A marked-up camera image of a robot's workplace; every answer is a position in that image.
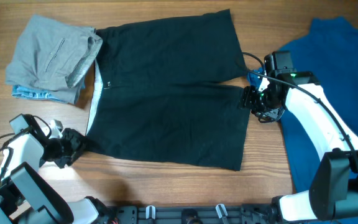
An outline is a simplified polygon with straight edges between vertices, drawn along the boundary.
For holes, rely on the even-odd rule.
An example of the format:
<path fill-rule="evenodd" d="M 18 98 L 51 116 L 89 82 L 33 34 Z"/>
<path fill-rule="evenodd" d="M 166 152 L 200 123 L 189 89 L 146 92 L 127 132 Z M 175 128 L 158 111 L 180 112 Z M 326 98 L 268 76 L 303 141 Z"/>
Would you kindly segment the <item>dark green shorts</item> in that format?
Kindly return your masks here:
<path fill-rule="evenodd" d="M 249 111 L 228 85 L 246 65 L 229 10 L 99 29 L 103 87 L 89 150 L 118 159 L 241 168 Z"/>

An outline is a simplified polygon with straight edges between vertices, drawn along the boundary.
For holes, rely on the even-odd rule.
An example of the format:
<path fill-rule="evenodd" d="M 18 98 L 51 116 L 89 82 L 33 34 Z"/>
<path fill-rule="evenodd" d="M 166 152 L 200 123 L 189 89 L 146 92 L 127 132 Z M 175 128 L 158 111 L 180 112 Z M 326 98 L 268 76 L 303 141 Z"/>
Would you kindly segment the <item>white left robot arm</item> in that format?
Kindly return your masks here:
<path fill-rule="evenodd" d="M 0 151 L 0 223 L 117 223 L 117 210 L 94 197 L 66 202 L 38 173 L 45 162 L 72 165 L 87 147 L 74 129 L 12 126 Z"/>

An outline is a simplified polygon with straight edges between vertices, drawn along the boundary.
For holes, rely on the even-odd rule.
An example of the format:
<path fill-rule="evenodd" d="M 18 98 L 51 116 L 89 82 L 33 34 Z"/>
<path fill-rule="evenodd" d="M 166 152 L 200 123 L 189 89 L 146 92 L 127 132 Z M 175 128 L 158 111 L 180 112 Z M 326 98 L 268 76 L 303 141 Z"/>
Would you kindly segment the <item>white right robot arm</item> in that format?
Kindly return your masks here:
<path fill-rule="evenodd" d="M 358 218 L 358 136 L 335 112 L 311 72 L 266 75 L 267 87 L 244 88 L 240 108 L 261 123 L 292 113 L 311 139 L 320 163 L 308 190 L 273 198 L 267 223 L 301 223 Z"/>

